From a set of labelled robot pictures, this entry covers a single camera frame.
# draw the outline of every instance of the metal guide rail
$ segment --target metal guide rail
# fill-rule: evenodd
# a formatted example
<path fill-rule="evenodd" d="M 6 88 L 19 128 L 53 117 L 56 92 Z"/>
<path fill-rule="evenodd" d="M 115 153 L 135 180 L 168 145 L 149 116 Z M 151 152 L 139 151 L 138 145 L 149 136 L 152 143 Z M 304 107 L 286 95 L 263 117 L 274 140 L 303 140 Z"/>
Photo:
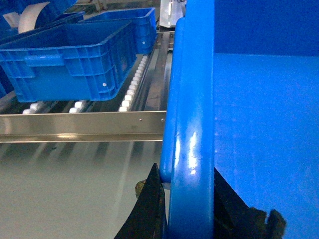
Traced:
<path fill-rule="evenodd" d="M 0 99 L 0 142 L 160 141 L 165 124 L 174 32 L 160 32 L 138 56 L 118 95 L 106 102 L 19 103 Z"/>

